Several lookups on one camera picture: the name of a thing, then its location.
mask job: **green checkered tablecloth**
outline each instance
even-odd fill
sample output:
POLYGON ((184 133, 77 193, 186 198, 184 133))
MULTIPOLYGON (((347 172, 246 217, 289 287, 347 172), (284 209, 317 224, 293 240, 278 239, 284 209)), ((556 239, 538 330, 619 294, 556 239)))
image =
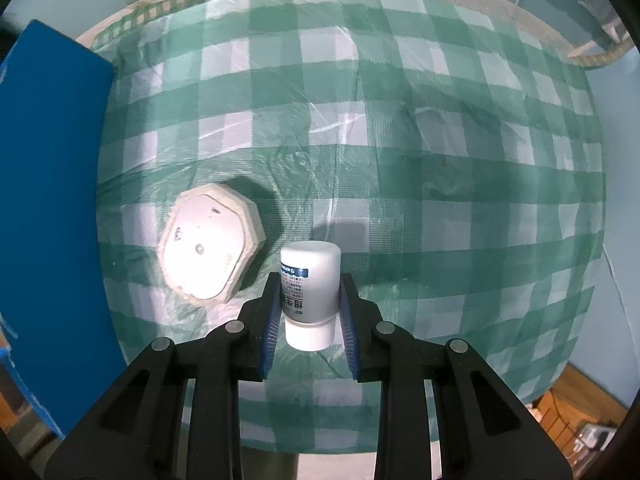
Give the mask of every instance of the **green checkered tablecloth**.
MULTIPOLYGON (((98 52, 117 70, 98 236, 128 360, 232 319, 283 244, 316 238, 385 319, 467 339, 524 402, 558 377, 603 236, 583 69, 439 0, 209 0, 98 52), (257 204, 267 244, 238 297, 207 310, 165 285, 156 246, 177 195, 211 182, 257 204)), ((281 329, 269 379, 241 385, 243 443, 375 450, 379 395, 339 344, 298 352, 281 329)))

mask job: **white bottle cap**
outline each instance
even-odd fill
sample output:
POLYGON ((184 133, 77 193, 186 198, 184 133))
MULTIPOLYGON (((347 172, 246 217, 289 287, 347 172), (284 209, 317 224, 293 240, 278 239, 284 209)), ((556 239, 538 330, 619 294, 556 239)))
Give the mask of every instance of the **white bottle cap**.
POLYGON ((334 342, 337 316, 320 323, 298 323, 284 317, 287 343, 297 350, 316 352, 324 350, 334 342))

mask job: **plastic sheet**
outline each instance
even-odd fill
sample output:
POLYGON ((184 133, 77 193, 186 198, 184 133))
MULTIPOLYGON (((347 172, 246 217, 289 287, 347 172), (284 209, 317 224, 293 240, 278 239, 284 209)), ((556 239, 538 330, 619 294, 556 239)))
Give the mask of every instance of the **plastic sheet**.
MULTIPOLYGON (((128 359, 233 319, 280 248, 311 238, 341 247, 385 319, 467 339, 524 402, 558 377, 602 250, 583 69, 441 0, 210 0, 99 52, 117 77, 98 231, 128 359), (267 241, 238 296, 206 310, 162 282, 156 245, 177 195, 209 182, 256 203, 267 241)), ((269 379, 241 385, 243 443, 375 450, 380 388, 351 380, 340 335, 309 354, 283 332, 269 379)))

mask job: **white wall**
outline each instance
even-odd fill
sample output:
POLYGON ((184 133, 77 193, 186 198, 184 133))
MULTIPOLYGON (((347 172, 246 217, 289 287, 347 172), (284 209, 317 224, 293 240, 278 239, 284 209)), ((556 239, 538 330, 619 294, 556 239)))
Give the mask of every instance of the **white wall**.
POLYGON ((588 78, 604 132, 604 247, 615 281, 605 263, 570 361, 629 406, 640 387, 640 54, 588 78))

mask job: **white octagonal object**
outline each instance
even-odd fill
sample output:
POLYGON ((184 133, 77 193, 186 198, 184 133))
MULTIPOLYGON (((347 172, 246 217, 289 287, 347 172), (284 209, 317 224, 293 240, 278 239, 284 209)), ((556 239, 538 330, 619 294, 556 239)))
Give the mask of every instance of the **white octagonal object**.
POLYGON ((208 184, 181 193, 158 259, 167 284, 198 305, 226 303, 265 235, 258 208, 237 191, 208 184))

